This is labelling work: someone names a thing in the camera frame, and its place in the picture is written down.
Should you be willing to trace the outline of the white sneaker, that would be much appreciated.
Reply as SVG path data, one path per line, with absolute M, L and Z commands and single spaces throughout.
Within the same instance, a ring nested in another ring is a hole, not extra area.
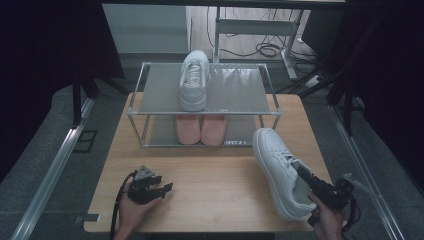
M 287 220 L 299 220 L 316 208 L 309 199 L 309 185 L 298 175 L 297 168 L 308 166 L 286 147 L 271 128 L 260 128 L 253 135 L 255 157 L 266 176 L 277 213 Z
M 180 105 L 183 110 L 197 112 L 205 108 L 208 77 L 207 55 L 201 50 L 190 52 L 180 71 Z

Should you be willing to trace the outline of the pink slipper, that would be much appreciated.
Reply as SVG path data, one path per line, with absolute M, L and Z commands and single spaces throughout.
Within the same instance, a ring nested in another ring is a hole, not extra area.
M 206 115 L 201 127 L 201 142 L 209 146 L 218 146 L 224 142 L 227 130 L 225 115 Z
M 198 115 L 178 115 L 176 117 L 177 139 L 183 145 L 200 141 L 200 117 Z

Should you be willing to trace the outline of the metal shoe rack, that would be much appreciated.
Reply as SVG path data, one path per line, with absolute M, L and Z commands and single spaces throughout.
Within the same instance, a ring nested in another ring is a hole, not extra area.
M 176 117 L 180 105 L 180 63 L 144 63 L 130 96 L 127 116 L 142 147 L 179 147 Z M 258 128 L 275 128 L 282 115 L 267 66 L 212 64 L 206 85 L 206 108 L 198 113 L 224 115 L 225 147 L 252 144 Z

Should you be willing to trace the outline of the black computer case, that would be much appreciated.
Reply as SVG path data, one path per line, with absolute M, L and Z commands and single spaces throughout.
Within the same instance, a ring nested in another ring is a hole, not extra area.
M 330 55 L 342 17 L 341 11 L 312 10 L 310 12 L 302 40 L 319 58 L 327 58 Z

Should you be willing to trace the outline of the white cabinet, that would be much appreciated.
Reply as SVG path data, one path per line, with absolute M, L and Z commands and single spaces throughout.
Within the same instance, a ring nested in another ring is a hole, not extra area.
M 186 6 L 103 4 L 120 54 L 190 51 L 191 10 Z

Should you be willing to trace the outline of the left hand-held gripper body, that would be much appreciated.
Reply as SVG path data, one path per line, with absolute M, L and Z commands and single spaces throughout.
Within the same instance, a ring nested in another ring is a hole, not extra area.
M 156 198 L 163 198 L 159 195 L 159 188 L 152 189 L 149 179 L 155 177 L 155 173 L 142 165 L 135 174 L 128 189 L 128 197 L 137 204 L 147 204 Z

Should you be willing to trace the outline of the dark curtain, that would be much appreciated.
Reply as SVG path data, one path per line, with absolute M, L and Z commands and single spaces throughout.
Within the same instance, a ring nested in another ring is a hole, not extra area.
M 351 90 L 364 115 L 424 190 L 424 0 L 381 0 L 381 22 L 327 100 Z
M 0 0 L 0 182 L 58 90 L 123 76 L 102 0 Z

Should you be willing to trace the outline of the aluminium floor rail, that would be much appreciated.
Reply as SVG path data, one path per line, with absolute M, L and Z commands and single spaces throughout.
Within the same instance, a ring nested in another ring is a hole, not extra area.
M 36 224 L 38 223 L 56 184 L 67 165 L 69 157 L 84 130 L 95 100 L 88 98 L 82 108 L 81 120 L 78 126 L 71 128 L 56 156 L 54 157 L 47 173 L 34 194 L 28 208 L 21 218 L 10 240 L 29 240 Z
M 351 181 L 357 188 L 368 194 L 390 239 L 405 240 L 405 237 L 398 225 L 398 221 L 393 215 L 387 201 L 381 194 L 381 191 L 377 186 L 374 178 L 372 177 L 371 172 L 356 142 L 344 128 L 341 114 L 334 106 L 329 106 L 328 109 L 336 124 L 337 130 L 341 135 L 345 146 L 347 147 L 353 163 L 356 166 L 359 178 L 362 180 L 362 182 L 359 182 L 351 174 L 348 174 L 347 180 Z

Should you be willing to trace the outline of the person's left hand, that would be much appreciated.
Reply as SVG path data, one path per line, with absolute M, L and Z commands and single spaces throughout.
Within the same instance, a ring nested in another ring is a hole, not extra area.
M 161 198 L 156 198 L 151 202 L 139 205 L 128 197 L 127 190 L 124 191 L 119 207 L 119 228 L 120 232 L 134 232 L 143 222 L 148 212 L 161 202 Z

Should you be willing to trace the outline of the white desk frame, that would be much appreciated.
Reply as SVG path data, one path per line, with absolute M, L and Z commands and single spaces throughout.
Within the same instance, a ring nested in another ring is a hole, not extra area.
M 291 80 L 297 80 L 298 76 L 295 72 L 292 61 L 290 60 L 290 53 L 294 41 L 296 40 L 302 16 L 303 10 L 298 12 L 293 21 L 226 19 L 220 17 L 220 7 L 218 7 L 215 17 L 215 45 L 213 50 L 213 62 L 218 63 L 220 61 L 219 40 L 221 34 L 284 36 L 287 37 L 288 40 L 281 50 L 280 55 L 289 78 Z

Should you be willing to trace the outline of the person's right hand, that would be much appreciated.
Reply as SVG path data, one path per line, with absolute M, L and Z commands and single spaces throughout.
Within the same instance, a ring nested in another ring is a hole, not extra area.
M 314 225 L 316 239 L 342 240 L 343 214 L 327 207 L 312 191 L 308 192 L 308 197 L 316 204 L 312 215 L 319 218 Z

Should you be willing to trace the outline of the black stand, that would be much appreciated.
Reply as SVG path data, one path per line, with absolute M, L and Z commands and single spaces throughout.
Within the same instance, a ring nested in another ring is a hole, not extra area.
M 80 126 L 83 119 L 81 91 L 84 91 L 86 96 L 91 100 L 95 99 L 100 93 L 100 90 L 95 82 L 96 79 L 101 80 L 124 95 L 129 94 L 129 90 L 126 87 L 120 85 L 112 78 L 102 76 L 101 74 L 98 74 L 94 71 L 89 71 L 87 69 L 77 70 L 72 78 L 73 129 Z
M 333 86 L 326 97 L 330 105 L 343 101 L 342 126 L 349 136 L 352 136 L 352 112 L 358 110 L 354 106 L 355 77 L 351 69 L 343 68 L 332 77 Z

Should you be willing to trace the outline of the white power strip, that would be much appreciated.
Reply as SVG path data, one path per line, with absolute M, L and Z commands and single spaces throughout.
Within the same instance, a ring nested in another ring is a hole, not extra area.
M 315 75 L 310 80 L 308 80 L 306 82 L 305 86 L 308 87 L 308 88 L 311 88 L 311 87 L 317 85 L 318 83 L 320 83 L 321 81 L 323 81 L 323 78 L 319 75 Z

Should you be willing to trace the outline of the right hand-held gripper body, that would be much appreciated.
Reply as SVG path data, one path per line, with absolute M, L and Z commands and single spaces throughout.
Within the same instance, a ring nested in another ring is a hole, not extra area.
M 359 189 L 373 197 L 377 197 L 375 192 L 359 182 L 351 173 L 343 174 L 337 180 L 335 186 L 325 182 L 314 174 L 311 177 L 310 189 L 330 209 L 341 211 L 349 202 L 353 202 L 354 189 Z

